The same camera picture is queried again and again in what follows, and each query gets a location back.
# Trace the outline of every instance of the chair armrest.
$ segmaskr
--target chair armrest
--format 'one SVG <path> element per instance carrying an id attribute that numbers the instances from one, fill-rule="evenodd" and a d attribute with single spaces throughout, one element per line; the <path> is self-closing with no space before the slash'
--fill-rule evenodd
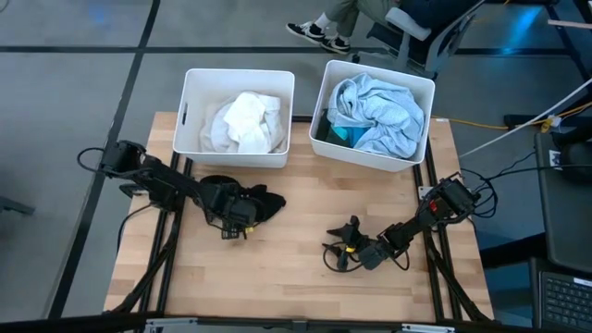
<path id="1" fill-rule="evenodd" d="M 409 16 L 409 14 L 396 7 L 393 7 L 388 11 L 385 19 L 388 23 L 396 26 L 402 31 L 409 33 L 420 41 L 424 41 L 427 36 L 432 33 L 431 29 L 420 27 L 419 24 L 417 24 L 415 20 Z"/>

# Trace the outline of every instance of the yellow cable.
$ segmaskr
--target yellow cable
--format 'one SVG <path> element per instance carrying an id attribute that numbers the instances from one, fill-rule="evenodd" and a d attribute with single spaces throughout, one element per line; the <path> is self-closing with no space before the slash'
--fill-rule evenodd
<path id="1" fill-rule="evenodd" d="M 506 0 L 506 2 L 503 3 L 502 6 L 506 6 L 511 2 L 511 0 Z M 484 17 L 484 18 L 476 18 L 473 20 L 473 23 L 483 23 L 483 22 L 487 22 L 489 21 L 489 19 L 491 19 L 492 17 Z"/>
<path id="2" fill-rule="evenodd" d="M 577 106 L 571 110 L 562 112 L 560 114 L 557 115 L 557 117 L 565 117 L 565 116 L 570 116 L 574 113 L 578 113 L 578 112 L 582 112 L 584 111 L 586 108 L 590 107 L 592 105 L 592 102 L 588 102 L 584 105 L 580 105 Z M 436 116 L 436 115 L 432 115 L 432 117 L 435 118 L 444 118 L 444 117 L 440 117 L 440 116 Z M 470 126 L 475 126 L 475 127 L 479 127 L 479 128 L 483 128 L 483 129 L 490 129 L 490 130 L 509 130 L 509 128 L 507 126 L 495 126 L 495 125 L 487 125 L 487 124 L 479 124 L 479 123 L 475 123 L 473 121 L 468 121 L 468 120 L 461 120 L 461 119 L 455 119 L 455 118 L 448 118 L 449 121 L 451 122 L 455 122 L 455 123 L 459 123 L 459 124 L 464 124 L 464 125 L 470 125 Z M 546 119 L 543 120 L 538 120 L 535 121 L 534 123 L 532 123 L 531 125 L 540 125 L 542 123 L 544 123 L 546 121 Z"/>

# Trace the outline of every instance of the sneaker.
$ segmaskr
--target sneaker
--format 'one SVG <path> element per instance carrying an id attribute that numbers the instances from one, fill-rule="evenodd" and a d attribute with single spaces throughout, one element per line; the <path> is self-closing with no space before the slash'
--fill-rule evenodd
<path id="1" fill-rule="evenodd" d="M 321 47 L 328 51 L 338 53 L 340 55 L 347 55 L 352 49 L 349 42 L 341 40 L 340 37 L 337 35 L 330 39 L 325 39 L 321 43 Z"/>
<path id="2" fill-rule="evenodd" d="M 301 25 L 288 23 L 286 24 L 286 29 L 289 33 L 303 37 L 305 40 L 315 45 L 319 45 L 325 40 L 325 33 L 323 30 L 317 27 L 312 21 Z"/>

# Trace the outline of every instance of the light blue cloth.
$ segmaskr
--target light blue cloth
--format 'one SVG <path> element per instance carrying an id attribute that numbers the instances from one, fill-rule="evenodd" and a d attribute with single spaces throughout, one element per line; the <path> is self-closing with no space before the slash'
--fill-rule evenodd
<path id="1" fill-rule="evenodd" d="M 337 127 L 370 128 L 354 149 L 398 158 L 413 156 L 424 130 L 424 111 L 408 88 L 366 73 L 335 87 L 327 118 Z"/>

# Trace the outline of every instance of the white plastic bin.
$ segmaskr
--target white plastic bin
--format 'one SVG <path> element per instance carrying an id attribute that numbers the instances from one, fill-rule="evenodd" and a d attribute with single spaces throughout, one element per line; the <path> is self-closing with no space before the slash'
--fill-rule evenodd
<path id="1" fill-rule="evenodd" d="M 242 92 L 262 93 L 281 99 L 281 122 L 286 138 L 273 154 L 202 153 L 200 131 L 209 117 L 229 98 Z M 229 167 L 284 167 L 288 163 L 294 74 L 255 69 L 194 68 L 185 74 L 173 149 L 196 163 Z"/>
<path id="2" fill-rule="evenodd" d="M 323 109 L 327 108 L 328 100 L 335 86 L 345 79 L 351 79 L 354 76 L 368 73 L 374 79 L 397 84 L 407 87 L 411 90 L 415 102 L 424 110 L 425 125 L 422 139 L 417 146 L 417 151 L 410 159 L 399 159 L 379 154 L 371 154 L 354 150 L 352 148 L 341 147 L 336 144 L 327 143 L 315 139 L 318 124 L 321 119 Z M 434 91 L 436 85 L 432 80 L 419 78 L 413 75 L 400 72 L 373 68 L 364 65 L 357 65 L 349 62 L 331 60 L 325 68 L 325 76 L 321 91 L 316 101 L 313 123 L 311 124 L 309 136 L 316 154 L 334 158 L 337 160 L 354 163 L 360 166 L 373 167 L 380 170 L 397 172 L 407 167 L 420 164 L 424 161 L 426 154 L 427 133 L 429 132 L 429 118 L 432 114 L 432 103 L 434 101 Z"/>

